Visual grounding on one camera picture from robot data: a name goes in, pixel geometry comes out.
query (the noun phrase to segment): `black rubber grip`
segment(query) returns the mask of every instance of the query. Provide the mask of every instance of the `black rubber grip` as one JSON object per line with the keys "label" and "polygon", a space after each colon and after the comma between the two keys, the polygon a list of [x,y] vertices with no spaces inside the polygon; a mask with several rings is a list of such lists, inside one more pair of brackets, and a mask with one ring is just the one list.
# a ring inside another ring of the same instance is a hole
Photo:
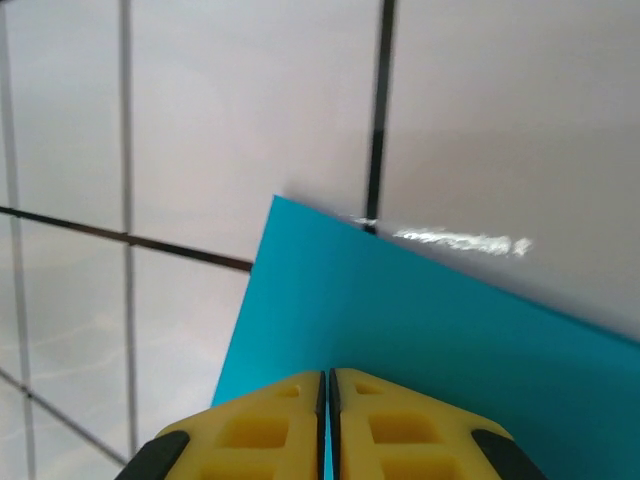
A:
{"label": "black rubber grip", "polygon": [[182,430],[145,443],[115,480],[164,480],[189,443]]}
{"label": "black rubber grip", "polygon": [[318,419],[316,430],[316,448],[318,455],[318,479],[324,478],[324,438],[325,438],[325,418],[327,412],[327,385],[325,373],[320,372],[320,384],[318,385],[318,396],[316,397],[316,417]]}
{"label": "black rubber grip", "polygon": [[474,430],[471,436],[502,480],[547,480],[510,438],[488,430]]}

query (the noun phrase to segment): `blue card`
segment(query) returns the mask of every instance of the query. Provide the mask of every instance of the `blue card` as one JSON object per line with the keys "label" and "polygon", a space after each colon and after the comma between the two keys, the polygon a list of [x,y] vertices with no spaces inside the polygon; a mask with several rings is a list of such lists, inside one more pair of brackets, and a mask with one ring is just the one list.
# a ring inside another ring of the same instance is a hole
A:
{"label": "blue card", "polygon": [[276,197],[214,404],[331,367],[497,421],[550,480],[640,478],[638,344]]}

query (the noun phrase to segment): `rectangular hole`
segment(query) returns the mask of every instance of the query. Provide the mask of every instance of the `rectangular hole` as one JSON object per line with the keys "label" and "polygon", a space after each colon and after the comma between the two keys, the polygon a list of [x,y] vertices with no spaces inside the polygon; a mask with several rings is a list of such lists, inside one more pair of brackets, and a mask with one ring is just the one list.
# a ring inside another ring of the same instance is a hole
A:
{"label": "rectangular hole", "polygon": [[382,461],[385,480],[461,480],[455,460],[436,458],[388,458]]}
{"label": "rectangular hole", "polygon": [[219,447],[281,448],[287,440],[286,418],[238,417],[231,420],[220,434]]}
{"label": "rectangular hole", "polygon": [[291,387],[285,388],[284,390],[280,390],[278,392],[278,396],[279,397],[290,397],[290,398],[299,397],[300,396],[300,386],[299,385],[293,385]]}
{"label": "rectangular hole", "polygon": [[413,412],[385,412],[369,416],[375,443],[438,443],[433,425]]}
{"label": "rectangular hole", "polygon": [[360,395],[379,395],[382,393],[382,390],[368,383],[356,383],[356,392]]}

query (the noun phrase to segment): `glossy tile surface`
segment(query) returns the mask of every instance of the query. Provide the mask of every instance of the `glossy tile surface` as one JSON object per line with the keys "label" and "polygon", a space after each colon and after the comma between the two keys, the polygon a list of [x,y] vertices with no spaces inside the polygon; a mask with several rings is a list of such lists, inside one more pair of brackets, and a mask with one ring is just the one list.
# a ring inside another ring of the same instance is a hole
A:
{"label": "glossy tile surface", "polygon": [[383,220],[528,238],[502,273],[640,338],[640,4],[407,0],[396,20]]}
{"label": "glossy tile surface", "polygon": [[9,218],[0,214],[0,368],[13,378],[20,380],[22,378],[20,341]]}
{"label": "glossy tile surface", "polygon": [[136,233],[253,258],[273,193],[361,214],[377,2],[133,5]]}
{"label": "glossy tile surface", "polygon": [[22,394],[0,378],[0,478],[27,480]]}
{"label": "glossy tile surface", "polygon": [[33,425],[38,480],[111,480],[121,467],[36,404]]}
{"label": "glossy tile surface", "polygon": [[135,271],[142,444],[209,407],[249,276],[144,249]]}
{"label": "glossy tile surface", "polygon": [[25,210],[121,228],[117,7],[6,4]]}
{"label": "glossy tile surface", "polygon": [[124,247],[22,225],[31,386],[127,455]]}

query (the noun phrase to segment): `grout line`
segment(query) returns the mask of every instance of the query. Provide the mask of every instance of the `grout line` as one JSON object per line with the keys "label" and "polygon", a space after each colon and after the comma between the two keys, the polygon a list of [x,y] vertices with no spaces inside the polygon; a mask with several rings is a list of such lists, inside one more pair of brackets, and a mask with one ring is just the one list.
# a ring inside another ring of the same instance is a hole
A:
{"label": "grout line", "polygon": [[13,376],[2,369],[0,369],[0,378],[10,384],[12,387],[22,390],[22,385],[20,384],[20,380],[13,378]]}
{"label": "grout line", "polygon": [[[377,220],[380,205],[380,186],[384,153],[384,137],[390,90],[391,56],[393,47],[393,23],[395,0],[382,0],[378,43],[378,64],[376,66],[376,90],[373,113],[373,133],[371,137],[371,158],[367,185],[367,220]],[[375,227],[365,226],[365,230],[375,233]]]}
{"label": "grout line", "polygon": [[22,408],[24,411],[24,424],[25,424],[25,443],[27,448],[27,471],[29,472],[29,479],[36,480],[37,478],[37,466],[36,466],[36,435],[33,428],[33,409],[31,408],[31,402],[29,401],[29,395],[23,392],[22,395]]}
{"label": "grout line", "polygon": [[[120,125],[122,142],[122,223],[124,233],[133,231],[133,134],[131,110],[131,2],[120,0],[119,45],[120,45]],[[125,351],[127,378],[127,413],[129,424],[129,454],[138,449],[137,382],[135,351],[135,294],[134,294],[133,246],[124,247],[125,275]]]}
{"label": "grout line", "polygon": [[190,258],[192,260],[212,263],[214,265],[231,268],[233,270],[250,272],[251,267],[253,266],[253,263],[249,260],[243,260],[236,257],[228,257],[218,253],[207,252],[205,250],[197,250],[195,248],[182,247],[173,243],[166,243],[159,240],[152,240],[150,238],[129,235],[127,233],[116,232],[114,230],[108,230],[106,228],[92,227],[90,225],[61,220],[59,218],[49,217],[47,215],[26,212],[24,210],[19,210],[16,208],[0,207],[0,213],[13,215],[14,217],[24,218],[26,220],[44,223],[55,227],[65,228],[67,230],[86,233],[95,237],[115,240],[117,242],[129,243],[133,246],[139,246],[147,248],[149,250],[157,250],[164,253],[170,253],[172,255],[178,255],[180,257]]}
{"label": "grout line", "polygon": [[0,5],[0,114],[4,136],[4,155],[7,161],[7,192],[9,205],[18,206],[18,171],[16,165],[15,126],[11,95],[11,62],[9,60],[9,34],[6,7]]}
{"label": "grout line", "polygon": [[115,462],[119,463],[121,466],[124,466],[124,465],[127,464],[127,460],[124,457],[122,457],[119,453],[115,452],[113,449],[111,449],[111,447],[109,447],[109,446],[105,445],[104,443],[102,443],[92,433],[90,433],[88,430],[86,430],[84,427],[82,427],[79,423],[77,423],[74,420],[72,420],[71,418],[67,417],[64,413],[62,413],[56,407],[51,405],[43,397],[41,397],[40,395],[38,395],[37,393],[33,392],[30,389],[27,389],[26,396],[30,400],[35,402],[43,410],[46,410],[47,413],[49,413],[50,415],[55,417],[58,421],[60,421],[65,426],[67,426],[71,430],[73,430],[77,435],[82,437],[83,440],[85,440],[86,442],[92,444],[94,447],[96,447],[98,450],[100,450],[106,456],[108,456],[109,458],[111,458]]}
{"label": "grout line", "polygon": [[[15,143],[15,125],[13,115],[13,100],[11,89],[11,61],[9,59],[9,34],[7,30],[7,17],[4,5],[0,5],[0,105],[2,110],[2,133],[4,137],[3,152],[6,160],[7,193],[9,205],[18,208],[18,166]],[[13,281],[16,296],[16,317],[18,321],[18,338],[20,343],[20,370],[24,385],[14,384],[25,393],[23,396],[23,413],[25,428],[25,448],[27,454],[27,472],[29,480],[36,479],[36,450],[35,435],[33,430],[33,412],[31,403],[26,397],[28,385],[31,382],[29,366],[29,345],[26,300],[24,291],[24,269],[22,263],[22,232],[20,220],[17,217],[10,219],[11,251],[13,256]]]}
{"label": "grout line", "polygon": [[127,364],[127,411],[129,415],[129,453],[133,457],[138,450],[138,396],[136,381],[135,297],[133,247],[124,250],[125,275],[125,342]]}
{"label": "grout line", "polygon": [[25,384],[20,383],[17,379],[13,378],[8,372],[3,370],[2,368],[0,368],[0,380],[6,381],[16,390],[24,394],[24,397],[25,399],[27,399],[27,403],[29,405],[29,407],[25,409],[25,413],[28,413],[28,416],[29,416],[29,420],[27,423],[32,430],[33,430],[33,412],[31,409],[31,402],[33,401],[38,406],[46,410],[50,415],[54,416],[58,421],[60,421],[65,426],[69,427],[69,429],[73,430],[76,434],[81,436],[84,440],[86,440],[87,442],[91,443],[93,446],[98,448],[101,452],[106,454],[112,460],[115,460],[122,466],[127,464],[127,460],[123,458],[120,454],[115,452],[111,447],[102,443],[92,433],[85,430],[79,423],[75,422],[74,420],[66,416],[56,407],[51,405],[47,400],[45,400],[43,397],[35,393]]}
{"label": "grout line", "polygon": [[119,2],[120,43],[120,140],[122,149],[122,223],[133,231],[133,136],[131,110],[131,2]]}

